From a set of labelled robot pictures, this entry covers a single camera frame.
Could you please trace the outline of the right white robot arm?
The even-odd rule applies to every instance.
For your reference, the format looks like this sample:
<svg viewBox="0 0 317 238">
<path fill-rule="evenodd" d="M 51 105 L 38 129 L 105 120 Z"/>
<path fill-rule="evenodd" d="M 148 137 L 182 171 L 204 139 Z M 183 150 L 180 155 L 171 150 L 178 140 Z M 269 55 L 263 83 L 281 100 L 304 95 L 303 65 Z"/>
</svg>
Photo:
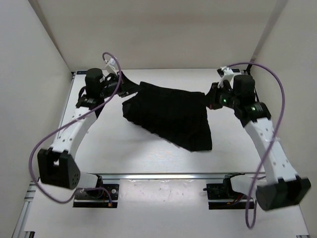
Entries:
<svg viewBox="0 0 317 238">
<path fill-rule="evenodd" d="M 255 81 L 250 75 L 236 75 L 233 84 L 226 77 L 214 82 L 206 95 L 211 110 L 230 108 L 250 136 L 265 171 L 265 181 L 245 174 L 228 174 L 223 180 L 223 194 L 234 198 L 239 193 L 255 199 L 264 211 L 300 204 L 311 188 L 308 178 L 301 178 L 275 139 L 271 114 L 263 102 L 257 102 Z"/>
</svg>

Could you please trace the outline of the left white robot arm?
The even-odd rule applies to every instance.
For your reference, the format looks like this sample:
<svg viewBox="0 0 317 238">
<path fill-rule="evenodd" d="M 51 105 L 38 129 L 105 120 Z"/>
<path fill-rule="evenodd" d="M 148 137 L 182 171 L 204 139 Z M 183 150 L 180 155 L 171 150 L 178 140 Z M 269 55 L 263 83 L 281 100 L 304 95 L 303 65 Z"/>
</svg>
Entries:
<svg viewBox="0 0 317 238">
<path fill-rule="evenodd" d="M 72 117 L 72 124 L 62 129 L 56 141 L 37 154 L 41 182 L 66 189 L 83 188 L 92 198 L 103 195 L 104 186 L 98 175 L 80 171 L 75 155 L 89 128 L 104 108 L 105 100 L 137 93 L 140 86 L 123 73 L 104 75 L 99 68 L 86 71 L 85 86 Z"/>
</svg>

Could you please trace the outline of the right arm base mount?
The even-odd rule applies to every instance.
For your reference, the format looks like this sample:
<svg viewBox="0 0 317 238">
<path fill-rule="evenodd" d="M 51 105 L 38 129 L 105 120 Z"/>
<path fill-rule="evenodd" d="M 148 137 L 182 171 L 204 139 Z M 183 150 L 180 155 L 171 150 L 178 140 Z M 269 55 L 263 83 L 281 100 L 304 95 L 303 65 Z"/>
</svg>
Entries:
<svg viewBox="0 0 317 238">
<path fill-rule="evenodd" d="M 207 193 L 209 210 L 244 210 L 246 195 L 229 188 L 227 179 L 222 182 L 207 182 L 203 189 Z"/>
</svg>

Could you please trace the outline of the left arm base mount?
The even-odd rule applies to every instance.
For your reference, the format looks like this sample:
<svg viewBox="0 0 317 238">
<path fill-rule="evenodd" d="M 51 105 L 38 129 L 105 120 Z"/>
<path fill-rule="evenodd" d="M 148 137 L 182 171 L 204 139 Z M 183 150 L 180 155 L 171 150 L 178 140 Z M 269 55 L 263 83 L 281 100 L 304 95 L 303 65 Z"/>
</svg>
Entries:
<svg viewBox="0 0 317 238">
<path fill-rule="evenodd" d="M 98 175 L 97 187 L 103 189 L 84 190 L 75 193 L 74 208 L 117 208 L 119 197 L 119 183 L 106 182 Z"/>
</svg>

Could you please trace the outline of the black pleated skirt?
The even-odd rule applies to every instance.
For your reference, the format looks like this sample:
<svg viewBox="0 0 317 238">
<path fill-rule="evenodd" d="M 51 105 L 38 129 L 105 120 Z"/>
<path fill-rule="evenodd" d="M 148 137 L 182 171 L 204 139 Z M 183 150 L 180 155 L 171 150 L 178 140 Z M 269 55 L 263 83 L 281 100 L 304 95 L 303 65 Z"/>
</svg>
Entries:
<svg viewBox="0 0 317 238">
<path fill-rule="evenodd" d="M 141 91 L 122 104 L 123 117 L 190 152 L 212 150 L 203 92 L 141 82 Z"/>
</svg>

